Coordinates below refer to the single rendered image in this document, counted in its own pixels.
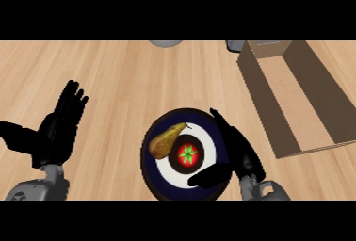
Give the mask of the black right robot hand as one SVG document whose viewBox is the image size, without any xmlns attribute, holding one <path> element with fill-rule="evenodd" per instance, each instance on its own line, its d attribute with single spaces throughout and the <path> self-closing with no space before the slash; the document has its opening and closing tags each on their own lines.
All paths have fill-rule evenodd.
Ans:
<svg viewBox="0 0 356 241">
<path fill-rule="evenodd" d="M 205 168 L 187 179 L 187 185 L 210 188 L 224 182 L 232 173 L 239 179 L 248 176 L 260 183 L 266 178 L 266 172 L 254 148 L 239 130 L 226 122 L 220 112 L 210 109 L 210 113 L 223 137 L 227 162 Z"/>
</svg>

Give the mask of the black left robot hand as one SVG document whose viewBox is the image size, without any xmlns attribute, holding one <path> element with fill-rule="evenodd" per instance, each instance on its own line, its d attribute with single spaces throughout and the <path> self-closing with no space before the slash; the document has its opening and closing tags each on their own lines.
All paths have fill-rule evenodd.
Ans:
<svg viewBox="0 0 356 241">
<path fill-rule="evenodd" d="M 69 159 L 87 100 L 80 83 L 69 80 L 54 111 L 46 116 L 37 130 L 0 121 L 0 137 L 6 146 L 32 157 L 35 169 L 49 164 L 60 165 Z"/>
</svg>

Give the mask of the red tomato with green stem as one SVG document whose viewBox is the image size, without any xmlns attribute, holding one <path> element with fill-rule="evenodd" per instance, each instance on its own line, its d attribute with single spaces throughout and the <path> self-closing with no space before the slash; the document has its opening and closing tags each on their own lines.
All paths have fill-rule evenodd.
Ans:
<svg viewBox="0 0 356 241">
<path fill-rule="evenodd" d="M 183 143 L 177 148 L 177 162 L 184 168 L 196 166 L 199 151 L 192 143 Z"/>
</svg>

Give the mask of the dark blue and white plate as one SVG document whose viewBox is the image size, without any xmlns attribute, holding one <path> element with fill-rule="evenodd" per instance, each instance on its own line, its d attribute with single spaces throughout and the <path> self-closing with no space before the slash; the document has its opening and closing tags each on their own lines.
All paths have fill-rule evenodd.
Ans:
<svg viewBox="0 0 356 241">
<path fill-rule="evenodd" d="M 168 154 L 156 159 L 149 152 L 152 139 L 182 124 Z M 146 186 L 161 201 L 214 201 L 229 180 L 204 189 L 189 186 L 189 178 L 214 164 L 226 163 L 226 147 L 213 117 L 195 108 L 168 111 L 153 122 L 142 142 L 140 169 Z"/>
</svg>

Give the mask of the brown cardboard box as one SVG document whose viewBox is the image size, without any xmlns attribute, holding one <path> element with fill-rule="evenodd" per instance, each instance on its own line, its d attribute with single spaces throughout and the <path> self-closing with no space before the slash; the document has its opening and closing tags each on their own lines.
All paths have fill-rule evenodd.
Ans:
<svg viewBox="0 0 356 241">
<path fill-rule="evenodd" d="M 356 142 L 356 106 L 306 41 L 247 41 L 238 66 L 278 158 Z"/>
</svg>

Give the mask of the brown pear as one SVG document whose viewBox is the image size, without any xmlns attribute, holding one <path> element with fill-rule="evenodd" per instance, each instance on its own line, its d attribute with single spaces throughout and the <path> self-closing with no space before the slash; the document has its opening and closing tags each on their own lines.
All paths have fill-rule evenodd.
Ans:
<svg viewBox="0 0 356 241">
<path fill-rule="evenodd" d="M 162 159 L 174 146 L 182 130 L 187 127 L 184 122 L 173 125 L 149 142 L 149 153 L 155 159 Z"/>
</svg>

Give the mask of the dark grey object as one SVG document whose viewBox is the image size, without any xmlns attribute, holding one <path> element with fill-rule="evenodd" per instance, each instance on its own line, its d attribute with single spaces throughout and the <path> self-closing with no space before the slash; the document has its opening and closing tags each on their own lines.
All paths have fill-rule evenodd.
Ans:
<svg viewBox="0 0 356 241">
<path fill-rule="evenodd" d="M 245 42 L 242 40 L 227 40 L 226 49 L 232 53 L 239 53 L 242 51 Z"/>
</svg>

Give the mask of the grey round object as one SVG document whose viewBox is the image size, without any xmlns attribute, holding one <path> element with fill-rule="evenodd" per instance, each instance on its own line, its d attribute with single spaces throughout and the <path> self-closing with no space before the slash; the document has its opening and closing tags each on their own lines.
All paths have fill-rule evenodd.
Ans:
<svg viewBox="0 0 356 241">
<path fill-rule="evenodd" d="M 182 43 L 182 40 L 149 40 L 149 43 L 159 48 L 171 48 Z"/>
</svg>

